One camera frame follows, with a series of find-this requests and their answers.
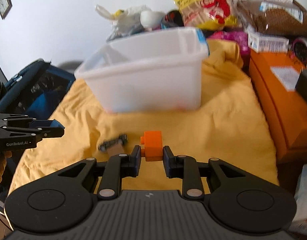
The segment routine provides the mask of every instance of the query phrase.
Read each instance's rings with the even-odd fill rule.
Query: orange block
[[[144,145],[141,149],[141,157],[146,158],[146,162],[162,161],[162,136],[161,131],[146,131],[140,137],[140,143]]]

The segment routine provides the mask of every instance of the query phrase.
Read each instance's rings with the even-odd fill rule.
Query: white plastic bin
[[[201,30],[173,28],[109,42],[75,71],[108,113],[194,110],[201,103]]]

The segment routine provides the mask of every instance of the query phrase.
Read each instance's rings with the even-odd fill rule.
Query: silver screw head
[[[102,197],[111,197],[115,194],[115,191],[110,188],[105,188],[99,191],[99,195]]]
[[[202,195],[202,191],[197,188],[192,188],[187,191],[187,195],[191,197],[199,197]]]

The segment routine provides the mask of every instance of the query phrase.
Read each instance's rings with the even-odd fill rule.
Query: bed
[[[278,184],[276,149],[250,78],[242,71],[239,47],[208,40],[211,54],[202,64],[201,107],[196,111],[107,114],[83,80],[76,80],[51,116],[65,126],[62,138],[44,139],[23,154],[9,193],[81,159],[108,155],[104,140],[126,133],[130,153],[146,130],[161,130],[174,155],[199,162],[217,157]],[[123,189],[181,189],[180,179],[166,178],[162,162],[142,162],[137,178],[123,179]]]

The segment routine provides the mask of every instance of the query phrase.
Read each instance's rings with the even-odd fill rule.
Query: yellow package
[[[234,26],[237,19],[232,15],[231,0],[174,0],[183,17],[185,26],[207,30],[220,30]]]

